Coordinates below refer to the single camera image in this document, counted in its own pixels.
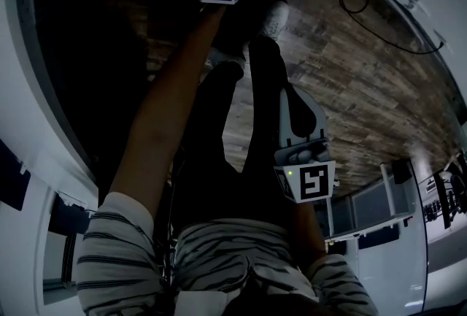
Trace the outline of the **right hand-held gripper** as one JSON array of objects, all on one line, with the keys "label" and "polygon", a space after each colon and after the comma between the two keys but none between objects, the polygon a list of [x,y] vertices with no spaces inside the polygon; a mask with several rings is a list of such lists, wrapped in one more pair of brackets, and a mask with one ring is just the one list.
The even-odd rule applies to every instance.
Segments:
[{"label": "right hand-held gripper", "polygon": [[330,157],[325,113],[317,101],[305,90],[293,86],[301,100],[313,112],[315,126],[308,134],[307,143],[291,147],[290,111],[287,92],[279,96],[279,149],[274,154],[274,171],[285,197],[297,204],[329,199],[336,179],[336,162]]}]

